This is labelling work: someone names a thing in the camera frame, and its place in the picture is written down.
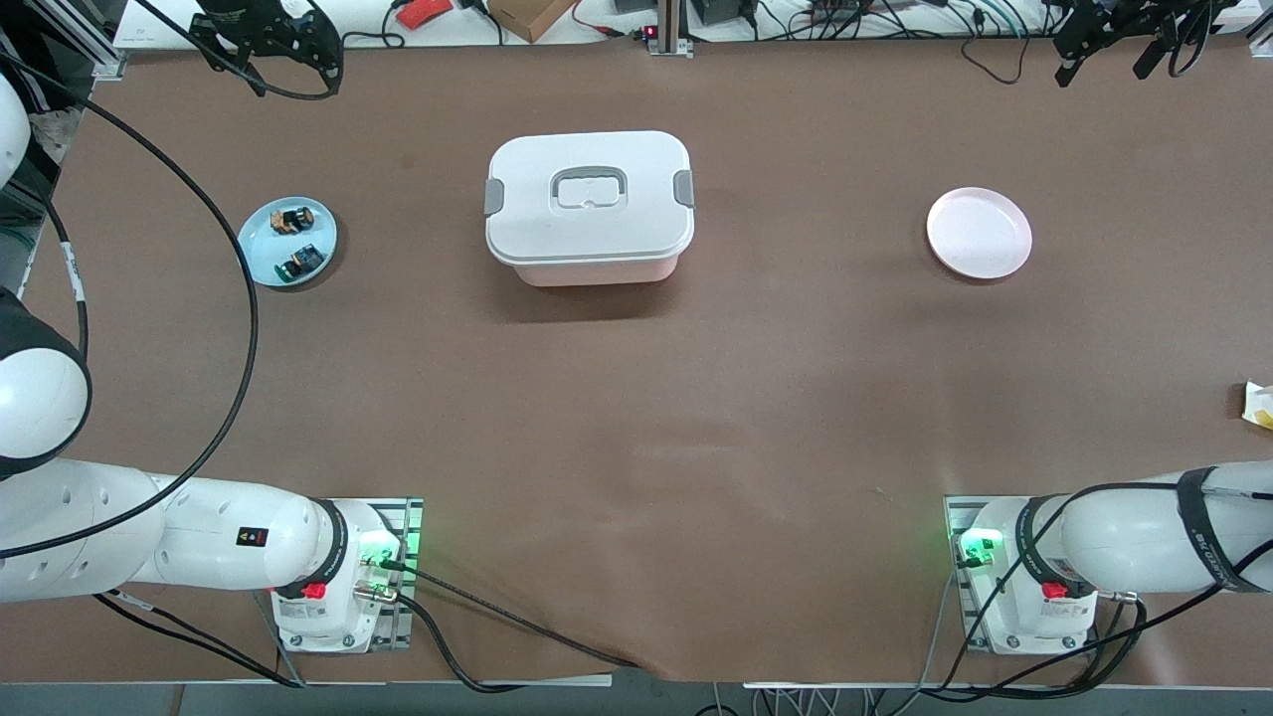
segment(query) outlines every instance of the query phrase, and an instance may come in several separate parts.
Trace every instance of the red switch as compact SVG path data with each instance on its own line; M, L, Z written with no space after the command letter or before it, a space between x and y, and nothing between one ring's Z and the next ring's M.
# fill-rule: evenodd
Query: red switch
M322 599L327 594L327 585L322 582L311 582L300 587L300 595L306 599Z
M1064 599L1069 596L1069 590L1066 585L1060 582L1044 582L1043 584L1043 598L1044 599Z
M397 19L402 27L415 29L433 18L451 11L451 0L415 0L398 10Z

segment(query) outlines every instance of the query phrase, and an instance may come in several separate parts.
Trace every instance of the red button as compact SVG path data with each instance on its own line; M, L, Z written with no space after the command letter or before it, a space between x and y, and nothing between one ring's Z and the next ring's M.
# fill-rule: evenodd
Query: red button
M1064 599L1069 596L1069 590L1066 585L1060 582L1044 582L1043 584L1043 598L1044 599Z

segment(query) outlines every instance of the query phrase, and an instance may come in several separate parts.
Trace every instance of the light blue plate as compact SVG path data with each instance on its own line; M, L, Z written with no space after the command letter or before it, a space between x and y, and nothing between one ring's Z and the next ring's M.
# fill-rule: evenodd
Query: light blue plate
M283 209L308 206L314 215L314 224L300 233L278 233L270 228L270 214ZM288 287L300 285L317 276L331 262L336 254L336 218L323 206L322 201L306 196L288 196L270 201L252 213L239 229L239 246L247 256L247 266L252 279L261 285ZM313 245L322 254L322 264L313 271L294 282L284 282L274 270L300 248Z

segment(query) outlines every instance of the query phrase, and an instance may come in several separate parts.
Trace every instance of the white cable label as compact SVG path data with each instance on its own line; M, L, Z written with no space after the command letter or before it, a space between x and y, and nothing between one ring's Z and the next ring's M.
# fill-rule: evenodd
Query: white cable label
M140 599L132 596L131 594L125 594L121 591L117 596L120 598L120 601L127 601L129 604L136 606L137 609L145 609L146 612L154 610L153 604L141 601Z
M75 250L71 242L59 242L62 247L62 259L66 261L66 275L71 279L71 290L75 292L75 302L84 302L84 284L79 280L79 264L75 262Z

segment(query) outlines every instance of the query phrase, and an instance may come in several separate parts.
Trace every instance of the black strap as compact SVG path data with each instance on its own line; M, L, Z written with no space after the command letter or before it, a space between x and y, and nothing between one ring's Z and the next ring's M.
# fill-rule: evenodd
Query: black strap
M330 499L314 499L313 502L331 517L331 549L327 550L327 558L312 575L274 590L283 599L300 599L304 596L300 590L306 585L330 582L336 576L336 571L340 569L341 562L345 561L345 552L349 549L349 529L345 527L345 515Z
M1214 466L1189 470L1176 480L1180 522L1184 525L1185 533L1189 534L1189 544L1193 545L1202 566L1211 572L1217 585L1228 591L1267 592L1268 590L1244 580L1234 569L1232 562L1225 555L1225 549L1220 547L1214 527L1211 526L1211 515L1207 513L1202 485L1214 470Z
M1034 538L1034 519L1049 499L1059 497L1057 494L1046 494L1043 497L1031 497L1026 501L1026 506L1021 508L1017 513L1017 552L1021 553L1021 566L1025 567L1026 572L1035 578L1040 585L1044 582L1058 582L1066 585L1067 596L1078 599L1081 596L1087 596L1092 592L1092 585L1083 582L1081 580L1074 580L1062 575L1060 572L1051 568L1035 545Z

